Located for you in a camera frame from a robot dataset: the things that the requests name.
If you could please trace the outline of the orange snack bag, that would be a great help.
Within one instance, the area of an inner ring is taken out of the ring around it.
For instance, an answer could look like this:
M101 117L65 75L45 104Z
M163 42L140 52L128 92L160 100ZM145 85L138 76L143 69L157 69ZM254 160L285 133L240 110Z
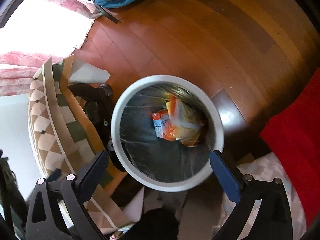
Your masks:
M199 143L203 122L197 111L174 95L166 102L169 113L171 141L179 141L187 147L195 147Z

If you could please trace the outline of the black clothes rack pole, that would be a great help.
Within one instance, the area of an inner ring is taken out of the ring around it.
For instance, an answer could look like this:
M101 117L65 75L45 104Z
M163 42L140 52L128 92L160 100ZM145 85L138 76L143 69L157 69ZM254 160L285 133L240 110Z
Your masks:
M106 9L104 9L102 6L98 5L95 0L87 0L87 1L92 1L95 8L106 18L108 18L109 20L111 20L113 23L118 23L119 20L116 19L109 11L107 11Z

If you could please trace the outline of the blue white milk carton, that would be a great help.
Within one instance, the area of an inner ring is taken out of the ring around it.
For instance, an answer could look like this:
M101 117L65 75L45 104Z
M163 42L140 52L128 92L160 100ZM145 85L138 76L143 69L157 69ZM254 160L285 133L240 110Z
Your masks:
M152 113L152 120L155 128L156 137L165 140L171 140L172 137L168 131L171 125L168 110L164 108L160 111Z

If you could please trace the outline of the black trash bag liner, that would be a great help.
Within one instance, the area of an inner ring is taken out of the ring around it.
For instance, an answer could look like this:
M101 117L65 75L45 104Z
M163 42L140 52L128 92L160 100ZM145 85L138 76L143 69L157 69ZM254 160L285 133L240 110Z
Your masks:
M156 135L154 114L165 109L173 96L195 114L193 122L199 125L200 135L193 145ZM131 164L147 177L164 183L193 177L206 165L215 148L215 129L207 107L189 90L169 83L148 86L135 93L124 108L119 133Z

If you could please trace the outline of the white round trash bin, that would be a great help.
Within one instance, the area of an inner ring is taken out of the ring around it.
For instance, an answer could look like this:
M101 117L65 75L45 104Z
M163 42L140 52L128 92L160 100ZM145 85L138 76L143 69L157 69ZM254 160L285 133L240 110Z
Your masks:
M131 84L112 114L111 137L125 170L164 192L192 189L211 174L209 156L224 145L212 100L196 85L171 75Z

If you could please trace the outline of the checkered brown white tablecloth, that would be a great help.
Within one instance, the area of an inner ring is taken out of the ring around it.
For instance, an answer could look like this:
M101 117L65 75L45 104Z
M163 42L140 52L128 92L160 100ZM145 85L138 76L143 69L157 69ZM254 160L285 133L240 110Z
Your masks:
M30 143L46 177L55 169L63 176L79 172L99 151L109 153L108 167L84 207L101 232L112 233L140 220L144 188L134 185L113 150L111 88L107 82L69 83L73 59L47 60L34 74L28 102Z

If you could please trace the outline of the grey paper sheet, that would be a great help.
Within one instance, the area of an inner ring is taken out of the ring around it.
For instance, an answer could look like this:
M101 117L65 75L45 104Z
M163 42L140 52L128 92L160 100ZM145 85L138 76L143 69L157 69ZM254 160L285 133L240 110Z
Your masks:
M110 73L91 65L90 63L74 56L69 83L104 84L110 78Z

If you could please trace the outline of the pink floral curtain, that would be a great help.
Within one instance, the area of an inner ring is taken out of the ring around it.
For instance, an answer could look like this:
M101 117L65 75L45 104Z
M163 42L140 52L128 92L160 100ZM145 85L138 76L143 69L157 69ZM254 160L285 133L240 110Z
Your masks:
M1 28L1 95L27 93L37 69L81 48L100 15L79 0L24 0Z

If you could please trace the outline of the red blanket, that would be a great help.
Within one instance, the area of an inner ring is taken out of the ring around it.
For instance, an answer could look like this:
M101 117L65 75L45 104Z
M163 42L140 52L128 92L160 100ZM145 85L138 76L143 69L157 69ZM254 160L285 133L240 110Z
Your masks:
M295 187L307 226L319 213L319 76L315 71L299 97L260 133Z

